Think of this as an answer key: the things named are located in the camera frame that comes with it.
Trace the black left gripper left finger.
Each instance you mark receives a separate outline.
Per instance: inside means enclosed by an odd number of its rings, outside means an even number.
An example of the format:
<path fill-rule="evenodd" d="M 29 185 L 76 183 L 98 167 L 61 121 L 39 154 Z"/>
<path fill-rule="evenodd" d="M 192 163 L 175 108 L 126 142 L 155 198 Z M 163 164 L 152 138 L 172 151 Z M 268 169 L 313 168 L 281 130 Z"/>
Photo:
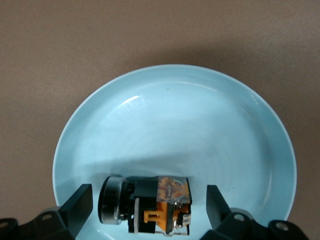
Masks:
<path fill-rule="evenodd" d="M 15 218 L 2 218 L 0 238 L 2 240 L 74 240 L 92 210 L 92 185 L 82 184 L 62 206 L 48 208 L 25 224 L 19 224 Z"/>

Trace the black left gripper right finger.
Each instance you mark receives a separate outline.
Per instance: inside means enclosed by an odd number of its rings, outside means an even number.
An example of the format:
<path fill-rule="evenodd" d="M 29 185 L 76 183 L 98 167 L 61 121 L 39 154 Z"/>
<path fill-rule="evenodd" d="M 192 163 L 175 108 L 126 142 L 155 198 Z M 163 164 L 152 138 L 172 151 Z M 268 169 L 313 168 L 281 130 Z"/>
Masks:
<path fill-rule="evenodd" d="M 203 240 L 307 240 L 294 223 L 272 220 L 263 226 L 242 210 L 232 211 L 216 185 L 206 190 L 206 212 L 212 229 Z"/>

